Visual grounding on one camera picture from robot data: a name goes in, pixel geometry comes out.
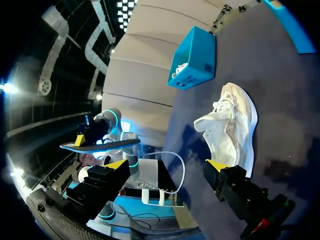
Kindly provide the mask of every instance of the gray table surface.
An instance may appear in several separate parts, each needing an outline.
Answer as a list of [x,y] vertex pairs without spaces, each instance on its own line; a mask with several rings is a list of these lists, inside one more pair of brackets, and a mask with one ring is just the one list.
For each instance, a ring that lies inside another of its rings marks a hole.
[[[220,203],[203,177],[210,151],[194,120],[213,110],[227,82],[241,86],[258,112],[253,146],[252,182],[296,202],[287,224],[296,223],[319,191],[320,61],[298,55],[288,34],[263,4],[247,10],[216,35],[213,80],[179,90],[165,140],[165,151],[179,153],[186,164],[181,195],[209,240],[240,239],[246,226],[226,203]],[[162,156],[176,185],[182,166]]]

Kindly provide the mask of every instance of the white sneaker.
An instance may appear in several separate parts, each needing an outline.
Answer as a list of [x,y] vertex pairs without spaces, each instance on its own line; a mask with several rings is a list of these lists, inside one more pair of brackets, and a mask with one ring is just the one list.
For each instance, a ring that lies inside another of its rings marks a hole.
[[257,110],[248,94],[238,85],[227,83],[213,111],[196,121],[194,129],[203,137],[211,151],[211,160],[239,165],[250,178],[254,165],[252,138],[258,122]]

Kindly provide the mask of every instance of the blue box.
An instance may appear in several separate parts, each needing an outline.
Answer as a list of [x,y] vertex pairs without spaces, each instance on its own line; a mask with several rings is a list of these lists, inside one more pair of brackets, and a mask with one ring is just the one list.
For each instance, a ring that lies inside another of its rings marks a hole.
[[279,6],[274,5],[272,0],[262,1],[281,22],[283,28],[289,34],[299,54],[311,54],[316,52],[316,48],[309,39],[303,27],[285,6],[283,6],[281,3]]
[[[174,53],[167,85],[189,89],[215,77],[216,36],[194,26]],[[174,78],[178,65],[188,63]]]

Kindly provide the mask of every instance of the shoe sole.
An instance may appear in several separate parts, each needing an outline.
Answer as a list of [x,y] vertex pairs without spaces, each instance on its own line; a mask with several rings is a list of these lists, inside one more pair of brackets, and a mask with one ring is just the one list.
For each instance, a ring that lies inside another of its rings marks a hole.
[[244,95],[246,96],[248,102],[250,103],[250,109],[251,109],[251,123],[250,123],[250,133],[249,133],[249,139],[248,142],[251,143],[247,147],[246,151],[246,161],[244,163],[244,168],[246,169],[246,177],[251,178],[253,167],[254,167],[254,159],[255,159],[255,152],[254,152],[254,146],[253,146],[253,136],[254,131],[256,129],[256,125],[258,123],[258,114],[256,107],[254,103],[252,102],[249,95],[246,93],[245,90],[243,90]]

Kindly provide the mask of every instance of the shoelace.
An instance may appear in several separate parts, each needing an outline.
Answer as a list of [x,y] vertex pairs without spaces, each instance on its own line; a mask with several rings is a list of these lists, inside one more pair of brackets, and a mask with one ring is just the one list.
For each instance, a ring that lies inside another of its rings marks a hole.
[[219,101],[215,101],[212,106],[213,113],[218,113],[224,111],[225,109],[229,109],[232,119],[235,119],[235,101],[231,93],[225,92]]
[[[230,110],[230,113],[231,113],[231,117],[229,118],[229,121],[228,123],[225,125],[225,128],[224,128],[224,132],[227,133],[227,127],[232,120],[235,120],[235,101],[234,101],[234,98],[233,98],[233,95],[229,92],[225,92],[222,97],[219,99],[219,101],[216,101],[214,102],[213,104],[213,111],[212,112],[221,112],[221,111],[224,111],[226,109]],[[231,140],[231,142],[233,142],[233,139],[230,137],[229,134],[226,134],[229,139]],[[235,138],[235,142],[233,143],[234,147],[237,149],[238,146],[237,146],[237,133],[236,131],[234,131],[234,138]],[[238,153],[237,151],[235,152],[235,160],[234,161],[237,161],[238,159]]]
[[182,65],[178,65],[178,67],[175,69],[175,72],[172,73],[171,77],[175,78],[186,66],[188,66],[188,63],[185,62]]

